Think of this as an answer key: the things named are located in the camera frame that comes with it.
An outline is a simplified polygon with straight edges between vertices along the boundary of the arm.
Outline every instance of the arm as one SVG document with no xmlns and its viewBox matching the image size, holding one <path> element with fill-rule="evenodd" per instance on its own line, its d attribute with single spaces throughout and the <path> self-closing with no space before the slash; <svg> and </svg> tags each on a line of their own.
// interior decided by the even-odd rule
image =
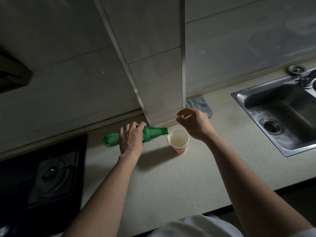
<svg viewBox="0 0 316 237">
<path fill-rule="evenodd" d="M 146 124 L 133 122 L 120 129 L 121 155 L 63 237 L 116 236 L 132 171 L 143 151 Z"/>
<path fill-rule="evenodd" d="M 229 198 L 249 236 L 288 236 L 311 228 L 311 224 L 272 191 L 212 127 L 207 115 L 185 108 L 177 121 L 211 150 Z"/>
</svg>

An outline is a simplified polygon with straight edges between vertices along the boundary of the faucet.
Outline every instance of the faucet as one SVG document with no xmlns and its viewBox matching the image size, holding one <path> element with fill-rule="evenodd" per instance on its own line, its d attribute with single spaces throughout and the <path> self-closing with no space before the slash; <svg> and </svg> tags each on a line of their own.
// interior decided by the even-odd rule
<svg viewBox="0 0 316 237">
<path fill-rule="evenodd" d="M 300 84 L 301 87 L 304 87 L 306 89 L 312 88 L 314 82 L 316 81 L 316 70 L 311 71 L 310 74 L 304 77 L 302 77 L 302 75 L 299 75 L 299 79 L 296 81 Z"/>
</svg>

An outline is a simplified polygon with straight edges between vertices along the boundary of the black stove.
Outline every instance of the black stove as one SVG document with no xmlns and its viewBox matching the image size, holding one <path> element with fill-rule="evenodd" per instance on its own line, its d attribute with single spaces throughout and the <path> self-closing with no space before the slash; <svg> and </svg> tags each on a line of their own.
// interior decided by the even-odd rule
<svg viewBox="0 0 316 237">
<path fill-rule="evenodd" d="M 87 135 L 0 162 L 0 235 L 65 231 L 81 207 Z"/>
</svg>

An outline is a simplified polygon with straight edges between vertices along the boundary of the stainless steel sink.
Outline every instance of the stainless steel sink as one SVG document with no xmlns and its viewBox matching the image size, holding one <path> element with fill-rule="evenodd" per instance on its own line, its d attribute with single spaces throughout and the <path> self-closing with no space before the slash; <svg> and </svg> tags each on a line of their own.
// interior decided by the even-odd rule
<svg viewBox="0 0 316 237">
<path fill-rule="evenodd" d="M 316 81 L 305 88 L 298 79 L 285 76 L 231 94 L 286 157 L 316 147 Z"/>
</svg>

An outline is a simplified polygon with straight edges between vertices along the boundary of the speckled countertop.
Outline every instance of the speckled countertop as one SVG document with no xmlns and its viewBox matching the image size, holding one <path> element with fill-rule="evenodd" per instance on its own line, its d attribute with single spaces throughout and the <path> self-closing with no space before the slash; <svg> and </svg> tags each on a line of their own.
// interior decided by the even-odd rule
<svg viewBox="0 0 316 237">
<path fill-rule="evenodd" d="M 214 112 L 210 119 L 214 128 L 274 190 L 315 177 L 316 149 L 284 157 L 231 93 L 282 76 L 284 71 L 279 71 L 204 95 Z M 132 120 L 140 122 L 145 118 L 137 116 L 128 121 Z M 89 132 L 82 206 L 120 155 L 118 146 L 104 146 L 103 135 L 123 122 Z M 160 136 L 145 143 L 132 173 L 118 236 L 133 236 L 230 204 L 215 160 L 204 143 L 190 138 L 186 152 L 175 156 L 167 137 Z"/>
</svg>

